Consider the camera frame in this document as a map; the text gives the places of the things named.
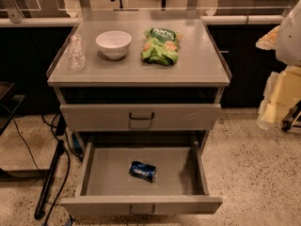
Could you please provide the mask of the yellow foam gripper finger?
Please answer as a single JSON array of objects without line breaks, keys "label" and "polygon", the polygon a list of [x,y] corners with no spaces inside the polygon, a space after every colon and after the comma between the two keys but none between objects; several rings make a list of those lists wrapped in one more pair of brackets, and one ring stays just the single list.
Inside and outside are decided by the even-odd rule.
[{"label": "yellow foam gripper finger", "polygon": [[280,127],[289,111],[301,100],[301,67],[288,66],[269,76],[258,111],[261,129]]},{"label": "yellow foam gripper finger", "polygon": [[274,27],[256,42],[256,47],[262,50],[275,50],[280,26]]}]

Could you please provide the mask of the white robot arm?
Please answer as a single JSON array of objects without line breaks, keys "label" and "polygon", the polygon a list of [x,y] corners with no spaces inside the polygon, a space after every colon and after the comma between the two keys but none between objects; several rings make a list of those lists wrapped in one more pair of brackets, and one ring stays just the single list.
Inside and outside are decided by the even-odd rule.
[{"label": "white robot arm", "polygon": [[256,42],[262,50],[274,50],[286,68],[271,72],[267,79],[257,124],[261,129],[288,130],[300,118],[301,101],[301,1],[287,13],[281,24]]}]

